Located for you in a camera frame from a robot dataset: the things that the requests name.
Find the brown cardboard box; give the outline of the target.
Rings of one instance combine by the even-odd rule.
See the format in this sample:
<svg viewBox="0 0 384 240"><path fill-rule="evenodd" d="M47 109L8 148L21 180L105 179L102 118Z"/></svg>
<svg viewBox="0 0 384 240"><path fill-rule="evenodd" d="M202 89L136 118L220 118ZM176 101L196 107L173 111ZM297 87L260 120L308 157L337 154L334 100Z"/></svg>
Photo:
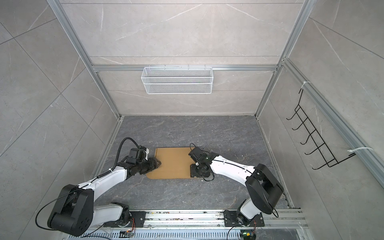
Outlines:
<svg viewBox="0 0 384 240"><path fill-rule="evenodd" d="M189 156L191 149L185 148L157 148L155 158L161 165L146 174L152 180L191 179L190 166L195 162Z"/></svg>

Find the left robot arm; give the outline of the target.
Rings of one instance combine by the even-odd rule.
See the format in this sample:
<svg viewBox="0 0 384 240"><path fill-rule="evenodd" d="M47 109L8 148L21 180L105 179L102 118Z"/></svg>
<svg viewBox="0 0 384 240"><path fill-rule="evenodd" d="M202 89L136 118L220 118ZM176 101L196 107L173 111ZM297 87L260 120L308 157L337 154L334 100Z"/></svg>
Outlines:
<svg viewBox="0 0 384 240"><path fill-rule="evenodd" d="M109 189L135 174L144 175L157 169L161 162L154 157L150 158L148 154L149 150L145 147L133 148L113 170L88 182L63 187L47 226L75 237L96 225L127 226L132 219L128 205L111 203L95 206L94 202Z"/></svg>

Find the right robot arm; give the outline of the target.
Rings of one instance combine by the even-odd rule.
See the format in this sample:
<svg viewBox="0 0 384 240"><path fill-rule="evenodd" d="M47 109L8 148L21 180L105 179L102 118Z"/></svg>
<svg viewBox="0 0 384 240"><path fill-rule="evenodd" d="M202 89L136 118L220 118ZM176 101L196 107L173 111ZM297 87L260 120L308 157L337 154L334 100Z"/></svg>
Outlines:
<svg viewBox="0 0 384 240"><path fill-rule="evenodd" d="M195 162L190 167L192 178L211 182L222 175L246 187L250 197L236 211L237 225L248 226L261 213L278 216L275 207L284 188L267 166L242 165L196 146L190 149L189 157Z"/></svg>

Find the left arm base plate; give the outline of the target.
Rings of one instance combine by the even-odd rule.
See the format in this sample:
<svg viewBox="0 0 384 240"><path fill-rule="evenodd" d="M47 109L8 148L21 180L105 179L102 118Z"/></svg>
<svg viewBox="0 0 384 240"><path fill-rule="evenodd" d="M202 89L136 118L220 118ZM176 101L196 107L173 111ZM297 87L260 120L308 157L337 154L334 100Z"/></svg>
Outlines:
<svg viewBox="0 0 384 240"><path fill-rule="evenodd" d="M142 228L146 219L145 211L133 211L122 213L117 221L110 221L103 224L104 227L111 228Z"/></svg>

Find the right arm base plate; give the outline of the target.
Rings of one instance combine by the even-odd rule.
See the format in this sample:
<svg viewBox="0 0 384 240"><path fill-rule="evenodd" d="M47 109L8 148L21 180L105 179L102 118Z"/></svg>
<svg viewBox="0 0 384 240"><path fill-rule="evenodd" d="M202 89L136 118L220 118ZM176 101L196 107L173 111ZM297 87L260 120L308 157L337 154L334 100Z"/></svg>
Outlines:
<svg viewBox="0 0 384 240"><path fill-rule="evenodd" d="M252 219L248 219L239 211L224 210L224 222L226 227L235 227L237 225L244 227L264 227L265 222L262 213L255 215Z"/></svg>

